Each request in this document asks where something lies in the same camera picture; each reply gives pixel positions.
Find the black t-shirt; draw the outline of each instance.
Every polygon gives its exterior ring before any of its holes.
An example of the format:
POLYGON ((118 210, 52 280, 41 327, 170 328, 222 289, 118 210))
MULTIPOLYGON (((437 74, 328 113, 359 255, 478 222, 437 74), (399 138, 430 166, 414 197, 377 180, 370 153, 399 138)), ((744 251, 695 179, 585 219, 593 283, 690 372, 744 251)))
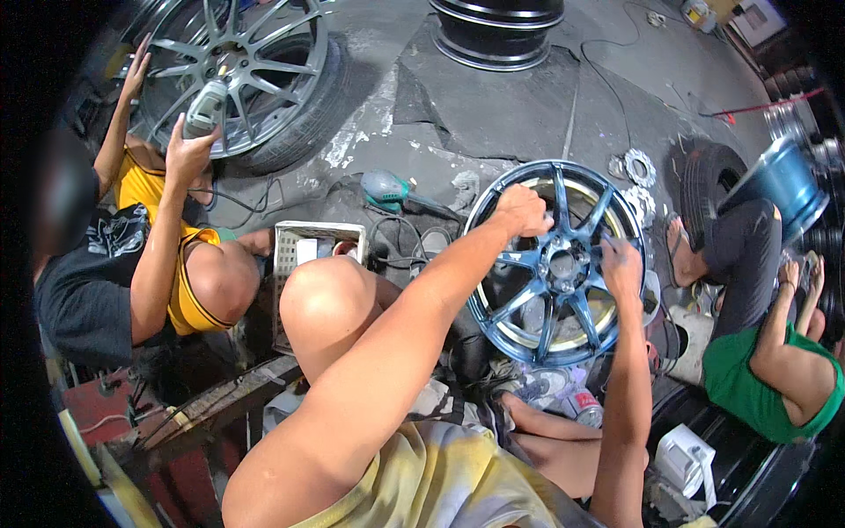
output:
POLYGON ((96 210, 80 245, 41 272, 35 310, 47 339, 69 361, 132 364, 129 287, 149 232, 142 204, 114 215, 96 210))

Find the spray can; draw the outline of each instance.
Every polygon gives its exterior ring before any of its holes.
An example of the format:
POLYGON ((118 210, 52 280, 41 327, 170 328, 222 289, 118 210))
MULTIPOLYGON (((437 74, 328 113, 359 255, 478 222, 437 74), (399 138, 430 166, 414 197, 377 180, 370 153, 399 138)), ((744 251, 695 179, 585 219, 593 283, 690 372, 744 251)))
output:
POLYGON ((577 385, 568 391, 561 407, 567 418, 596 429, 602 426, 604 409, 586 387, 577 385))

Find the gray pants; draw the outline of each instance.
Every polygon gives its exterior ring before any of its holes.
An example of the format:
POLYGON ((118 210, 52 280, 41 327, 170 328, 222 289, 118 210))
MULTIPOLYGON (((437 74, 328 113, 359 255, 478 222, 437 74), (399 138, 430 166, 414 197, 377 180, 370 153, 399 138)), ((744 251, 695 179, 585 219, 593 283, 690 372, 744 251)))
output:
POLYGON ((725 285, 711 340, 759 326, 772 300, 781 261, 781 221, 767 199, 738 205, 713 221, 701 250, 709 277, 725 285))

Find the green tank top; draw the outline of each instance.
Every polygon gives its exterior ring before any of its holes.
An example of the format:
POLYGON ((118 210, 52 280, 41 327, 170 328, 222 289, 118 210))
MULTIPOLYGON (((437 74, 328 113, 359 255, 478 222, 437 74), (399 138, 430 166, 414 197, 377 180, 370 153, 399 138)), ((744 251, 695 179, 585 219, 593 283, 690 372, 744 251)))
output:
POLYGON ((784 343, 829 359, 837 373, 836 386, 818 414, 802 427, 795 427, 789 421, 781 393, 751 372, 749 360, 754 354, 759 331, 759 328, 752 328, 738 334, 723 335, 707 346, 702 362, 707 396, 777 444, 814 437, 831 422, 842 404, 845 384, 839 362, 824 347, 796 332, 793 324, 787 322, 784 343))

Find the person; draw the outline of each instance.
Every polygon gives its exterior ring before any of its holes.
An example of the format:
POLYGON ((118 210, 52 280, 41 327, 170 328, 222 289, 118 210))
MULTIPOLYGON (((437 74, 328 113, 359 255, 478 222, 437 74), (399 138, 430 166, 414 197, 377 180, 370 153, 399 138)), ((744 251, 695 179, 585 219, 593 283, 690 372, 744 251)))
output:
POLYGON ((258 290, 254 255, 272 248, 270 230, 226 240, 182 220, 188 188, 201 185, 219 129, 183 139, 180 115, 163 160, 127 136, 149 43, 147 35, 128 70, 93 173, 81 141, 62 131, 50 136, 41 171, 36 318, 49 346, 89 367, 130 366, 142 350, 179 335, 232 326, 258 290), (110 189, 114 214, 96 207, 110 189))
POLYGON ((788 320, 799 266, 787 262, 778 269, 781 233, 780 211, 758 199, 716 219, 698 253, 680 218, 669 223, 667 244, 679 286, 701 277, 725 285, 702 360, 710 400, 772 442, 788 444, 815 436, 836 415, 843 396, 843 354, 841 340, 834 354, 816 342, 824 330, 824 316, 815 307, 824 285, 824 259, 814 268, 795 324, 788 320))
POLYGON ((403 423, 455 315, 509 240, 549 229, 545 207, 535 191, 507 188, 494 213, 404 291, 344 256, 296 267, 280 316, 311 386, 232 475, 225 525, 597 525, 567 492, 591 494, 591 513, 608 526, 640 526, 651 380, 642 264, 627 241, 602 241, 619 341, 601 432, 504 395, 522 431, 517 442, 540 461, 537 471, 477 424, 403 423))

